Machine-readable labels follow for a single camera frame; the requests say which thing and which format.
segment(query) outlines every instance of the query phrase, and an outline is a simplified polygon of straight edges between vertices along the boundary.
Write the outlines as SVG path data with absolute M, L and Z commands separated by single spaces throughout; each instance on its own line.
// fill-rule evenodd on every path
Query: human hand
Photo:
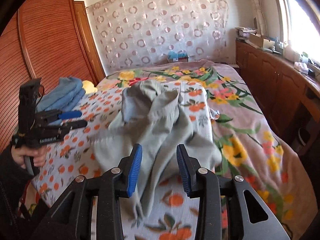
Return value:
M 13 160 L 23 169 L 26 168 L 23 159 L 24 156 L 33 157 L 34 166 L 42 167 L 45 162 L 46 149 L 46 146 L 42 146 L 39 149 L 30 149 L 24 145 L 21 148 L 15 148 L 14 146 L 12 146 L 11 155 Z

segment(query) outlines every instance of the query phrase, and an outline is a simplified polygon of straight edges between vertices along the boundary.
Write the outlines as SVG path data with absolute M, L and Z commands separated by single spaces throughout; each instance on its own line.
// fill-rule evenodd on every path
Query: yellow stuffed toy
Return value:
M 82 82 L 82 88 L 85 90 L 85 94 L 96 93 L 97 88 L 94 87 L 94 84 L 89 80 L 84 80 Z

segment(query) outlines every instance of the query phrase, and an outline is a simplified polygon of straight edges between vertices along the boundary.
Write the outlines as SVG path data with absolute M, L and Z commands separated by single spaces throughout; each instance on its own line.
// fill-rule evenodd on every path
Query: metal screw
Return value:
M 244 181 L 244 178 L 241 175 L 237 175 L 237 176 L 235 176 L 235 180 L 237 182 L 242 182 L 242 181 Z
M 84 181 L 84 176 L 82 176 L 82 175 L 80 175 L 80 176 L 78 176 L 78 177 L 76 177 L 76 182 L 82 182 L 82 181 Z
M 207 170 L 206 168 L 200 168 L 200 169 L 198 170 L 198 172 L 201 173 L 201 174 L 207 174 L 207 173 L 208 173 L 208 170 Z
M 115 168 L 113 168 L 113 169 L 111 170 L 111 172 L 112 172 L 113 174 L 118 174 L 120 171 L 121 171 L 121 169 L 119 169 L 118 167 L 115 167 Z

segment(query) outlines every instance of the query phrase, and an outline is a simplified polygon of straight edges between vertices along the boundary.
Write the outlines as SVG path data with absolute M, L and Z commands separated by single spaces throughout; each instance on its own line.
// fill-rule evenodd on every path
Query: tissue box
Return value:
M 271 46 L 275 45 L 274 41 L 269 40 L 266 36 L 261 36 L 260 34 L 252 34 L 250 33 L 249 41 L 253 44 L 259 46 L 260 48 L 269 49 Z
M 188 62 L 189 57 L 188 54 L 185 53 L 175 53 L 173 51 L 170 51 L 167 56 L 168 63 L 173 62 Z

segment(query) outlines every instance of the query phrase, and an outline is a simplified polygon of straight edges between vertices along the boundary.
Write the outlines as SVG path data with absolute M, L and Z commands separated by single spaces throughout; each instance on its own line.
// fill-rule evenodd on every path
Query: wooden wardrobe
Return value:
M 78 15 L 81 10 L 84 7 L 77 7 Z M 73 0 L 26 0 L 1 35 L 0 152 L 18 122 L 21 84 L 42 77 L 48 92 L 59 77 L 74 76 L 95 85 L 105 77 L 86 31 L 89 24 L 77 14 Z

